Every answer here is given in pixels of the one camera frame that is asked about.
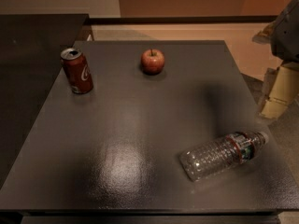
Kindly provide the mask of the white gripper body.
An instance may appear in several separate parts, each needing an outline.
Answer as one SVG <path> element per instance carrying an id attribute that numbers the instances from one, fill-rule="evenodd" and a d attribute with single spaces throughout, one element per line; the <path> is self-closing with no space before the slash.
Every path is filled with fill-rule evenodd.
<path id="1" fill-rule="evenodd" d="M 253 38 L 253 42 L 269 44 L 274 56 L 283 61 L 299 62 L 299 0 L 291 0 L 274 21 Z"/>

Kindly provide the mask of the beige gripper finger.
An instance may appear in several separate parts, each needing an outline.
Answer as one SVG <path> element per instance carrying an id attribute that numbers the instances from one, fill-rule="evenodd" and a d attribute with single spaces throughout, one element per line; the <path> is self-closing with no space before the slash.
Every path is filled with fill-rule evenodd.
<path id="1" fill-rule="evenodd" d="M 299 94 L 299 63 L 283 62 L 277 69 L 268 68 L 263 79 L 258 116 L 278 119 Z"/>

